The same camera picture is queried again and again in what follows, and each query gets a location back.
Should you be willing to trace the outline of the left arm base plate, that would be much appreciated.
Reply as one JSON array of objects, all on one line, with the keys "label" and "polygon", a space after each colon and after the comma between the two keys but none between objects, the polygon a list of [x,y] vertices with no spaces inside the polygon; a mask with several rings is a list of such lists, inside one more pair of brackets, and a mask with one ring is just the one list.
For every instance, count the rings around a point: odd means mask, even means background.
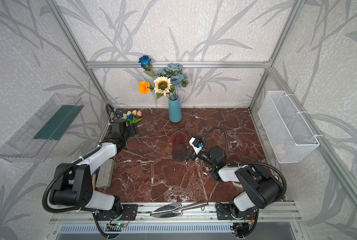
[{"label": "left arm base plate", "polygon": [[120,221],[135,221],[138,205],[137,204],[122,204],[122,210],[118,213],[113,211],[100,210],[96,214],[98,221],[110,221],[110,220],[120,220]]}]

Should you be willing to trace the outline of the dark blue rose stem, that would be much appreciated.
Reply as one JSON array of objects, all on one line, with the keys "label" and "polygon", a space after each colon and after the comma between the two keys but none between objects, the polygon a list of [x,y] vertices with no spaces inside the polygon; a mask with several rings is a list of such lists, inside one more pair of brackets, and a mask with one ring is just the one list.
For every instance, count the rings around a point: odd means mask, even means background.
[{"label": "dark blue rose stem", "polygon": [[145,74],[153,78],[156,77],[156,73],[152,69],[151,59],[149,58],[149,56],[142,56],[141,58],[139,58],[138,63],[140,63],[141,67],[144,69]]}]

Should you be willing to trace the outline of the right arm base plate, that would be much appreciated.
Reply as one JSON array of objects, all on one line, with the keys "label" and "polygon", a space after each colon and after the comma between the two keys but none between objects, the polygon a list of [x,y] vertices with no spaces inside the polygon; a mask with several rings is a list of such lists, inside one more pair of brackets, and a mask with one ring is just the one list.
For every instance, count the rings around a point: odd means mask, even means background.
[{"label": "right arm base plate", "polygon": [[215,209],[218,220],[243,220],[254,221],[257,215],[257,209],[249,208],[246,211],[240,211],[232,204],[215,203]]}]

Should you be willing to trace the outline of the red glass vase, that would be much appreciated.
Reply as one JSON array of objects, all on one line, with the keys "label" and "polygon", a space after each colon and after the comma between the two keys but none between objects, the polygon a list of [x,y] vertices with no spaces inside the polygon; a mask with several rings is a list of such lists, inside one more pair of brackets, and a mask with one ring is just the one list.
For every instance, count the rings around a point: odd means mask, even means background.
[{"label": "red glass vase", "polygon": [[187,134],[183,130],[174,130],[169,135],[169,142],[172,146],[172,158],[177,162],[188,160]]}]

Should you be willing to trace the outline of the orange marigold flower stem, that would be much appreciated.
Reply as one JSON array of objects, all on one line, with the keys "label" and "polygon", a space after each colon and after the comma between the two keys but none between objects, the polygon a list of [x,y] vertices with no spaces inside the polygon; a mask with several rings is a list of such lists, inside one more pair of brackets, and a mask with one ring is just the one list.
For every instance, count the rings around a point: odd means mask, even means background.
[{"label": "orange marigold flower stem", "polygon": [[149,82],[142,81],[138,85],[138,90],[141,94],[146,95],[150,93],[151,90],[154,90],[154,87],[151,86]]}]

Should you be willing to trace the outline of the beige sunflower stem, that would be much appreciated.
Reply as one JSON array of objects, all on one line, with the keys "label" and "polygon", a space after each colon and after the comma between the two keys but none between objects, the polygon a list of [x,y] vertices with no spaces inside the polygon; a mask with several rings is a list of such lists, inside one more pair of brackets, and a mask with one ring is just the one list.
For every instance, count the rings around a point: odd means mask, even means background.
[{"label": "beige sunflower stem", "polygon": [[173,93],[175,91],[175,87],[171,82],[170,78],[167,77],[158,77],[154,81],[154,92],[156,95],[156,99],[160,99],[161,97],[166,97],[167,95]]}]

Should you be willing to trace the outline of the light blue rose bouquet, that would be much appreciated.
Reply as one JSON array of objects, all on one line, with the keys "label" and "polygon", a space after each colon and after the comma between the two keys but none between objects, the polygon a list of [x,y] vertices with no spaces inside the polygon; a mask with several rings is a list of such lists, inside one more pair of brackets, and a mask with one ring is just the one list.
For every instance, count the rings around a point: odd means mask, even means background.
[{"label": "light blue rose bouquet", "polygon": [[176,100],[178,98],[178,91],[186,88],[188,85],[188,77],[183,72],[183,66],[178,63],[168,64],[167,67],[158,72],[156,78],[158,77],[170,78],[175,87],[175,91],[166,96],[169,100]]}]

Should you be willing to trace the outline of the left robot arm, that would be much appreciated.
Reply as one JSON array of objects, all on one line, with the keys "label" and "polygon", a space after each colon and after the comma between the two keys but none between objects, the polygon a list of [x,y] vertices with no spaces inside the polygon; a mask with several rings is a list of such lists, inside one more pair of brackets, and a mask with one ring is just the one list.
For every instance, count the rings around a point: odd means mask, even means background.
[{"label": "left robot arm", "polygon": [[57,166],[53,180],[42,197],[43,208],[50,213],[69,211],[107,211],[121,215],[123,207],[119,197],[94,190],[92,176],[109,159],[127,149],[130,137],[129,124],[124,118],[116,118],[115,110],[105,106],[109,118],[107,134],[98,146],[70,164]]}]

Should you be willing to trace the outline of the teal cylindrical vase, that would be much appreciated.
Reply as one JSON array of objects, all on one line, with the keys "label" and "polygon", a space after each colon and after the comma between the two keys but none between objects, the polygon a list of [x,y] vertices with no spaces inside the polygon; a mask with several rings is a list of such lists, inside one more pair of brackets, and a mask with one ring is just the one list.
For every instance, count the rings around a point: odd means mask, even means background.
[{"label": "teal cylindrical vase", "polygon": [[181,113],[181,106],[180,106],[179,98],[177,98],[176,100],[169,100],[168,112],[169,112],[169,120],[171,122],[178,123],[182,120],[182,113]]}]

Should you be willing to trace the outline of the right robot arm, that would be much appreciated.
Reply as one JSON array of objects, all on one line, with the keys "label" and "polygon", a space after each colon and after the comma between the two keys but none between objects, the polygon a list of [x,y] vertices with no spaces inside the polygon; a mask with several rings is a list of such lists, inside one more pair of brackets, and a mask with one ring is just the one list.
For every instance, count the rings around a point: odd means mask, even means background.
[{"label": "right robot arm", "polygon": [[193,148],[190,158],[199,159],[211,166],[210,176],[218,182],[235,182],[243,188],[243,193],[229,203],[234,218],[240,218],[243,212],[252,209],[264,209],[282,199],[287,190],[287,183],[282,173],[275,167],[261,162],[229,167],[226,163],[227,146],[205,148],[211,132],[203,140],[192,137],[189,145]]}]

